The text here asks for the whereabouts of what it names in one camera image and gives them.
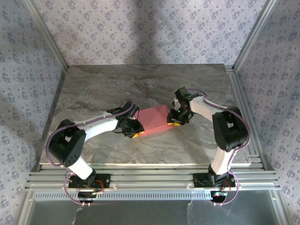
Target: pink box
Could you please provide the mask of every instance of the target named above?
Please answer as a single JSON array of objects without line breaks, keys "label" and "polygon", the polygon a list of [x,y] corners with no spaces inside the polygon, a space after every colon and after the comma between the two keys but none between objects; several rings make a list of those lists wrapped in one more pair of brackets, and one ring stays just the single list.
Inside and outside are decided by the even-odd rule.
[{"label": "pink box", "polygon": [[135,114],[135,118],[138,116],[138,120],[143,125],[145,130],[145,132],[139,134],[139,136],[145,136],[173,128],[173,124],[167,124],[168,113],[169,110],[166,105],[143,109],[140,110],[140,112],[137,112]]}]

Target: gray marble surface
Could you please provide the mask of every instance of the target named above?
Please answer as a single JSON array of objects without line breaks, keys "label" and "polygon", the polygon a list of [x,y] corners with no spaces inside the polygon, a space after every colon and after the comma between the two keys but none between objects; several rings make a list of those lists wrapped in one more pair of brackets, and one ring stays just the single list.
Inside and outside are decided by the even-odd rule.
[{"label": "gray marble surface", "polygon": [[[235,104],[223,64],[70,66],[49,134],[63,119],[89,119],[126,99],[140,109],[171,107],[181,87],[201,89],[221,105]],[[189,124],[145,137],[103,133],[85,143],[82,156],[88,163],[211,163],[216,150],[212,123],[196,115]],[[235,162],[245,162],[245,154],[239,152]],[[44,150],[40,163],[47,162]]]}]

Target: metal grate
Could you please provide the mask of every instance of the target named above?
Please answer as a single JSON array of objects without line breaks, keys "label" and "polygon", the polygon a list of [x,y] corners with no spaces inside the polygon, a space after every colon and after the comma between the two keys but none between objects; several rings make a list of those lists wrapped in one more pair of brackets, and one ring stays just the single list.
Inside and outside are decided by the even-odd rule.
[{"label": "metal grate", "polygon": [[[76,193],[70,193],[77,199]],[[35,200],[67,200],[63,191],[37,191]],[[210,191],[113,191],[97,195],[98,200],[211,200]]]}]

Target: black mounting bracket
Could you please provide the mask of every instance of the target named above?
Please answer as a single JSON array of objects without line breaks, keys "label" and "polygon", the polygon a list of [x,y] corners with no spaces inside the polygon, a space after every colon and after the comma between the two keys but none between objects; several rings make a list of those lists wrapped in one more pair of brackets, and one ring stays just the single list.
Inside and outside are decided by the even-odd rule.
[{"label": "black mounting bracket", "polygon": [[193,182],[195,188],[221,188],[223,187],[223,183],[226,181],[231,188],[235,187],[234,176],[228,174],[228,176],[218,180],[217,182],[213,182],[209,178],[209,173],[194,173],[193,174]]},{"label": "black mounting bracket", "polygon": [[95,174],[94,182],[91,183],[90,187],[87,187],[86,183],[83,182],[82,179],[80,179],[78,176],[74,175],[70,177],[69,181],[69,188],[98,188],[101,189],[101,183],[97,182],[97,180],[101,181],[103,184],[103,188],[109,188],[110,182],[111,182],[111,175],[110,174],[103,174],[103,173],[97,173]]}]

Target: patterned wall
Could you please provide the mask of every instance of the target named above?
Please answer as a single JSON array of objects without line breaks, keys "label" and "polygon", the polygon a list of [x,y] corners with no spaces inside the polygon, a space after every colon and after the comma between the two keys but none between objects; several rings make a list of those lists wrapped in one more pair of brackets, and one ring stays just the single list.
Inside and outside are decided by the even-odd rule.
[{"label": "patterned wall", "polygon": [[12,224],[61,68],[21,0],[0,3],[0,224]]},{"label": "patterned wall", "polygon": [[278,2],[238,75],[266,158],[300,224],[300,2]]},{"label": "patterned wall", "polygon": [[35,2],[70,65],[232,65],[265,0]]}]

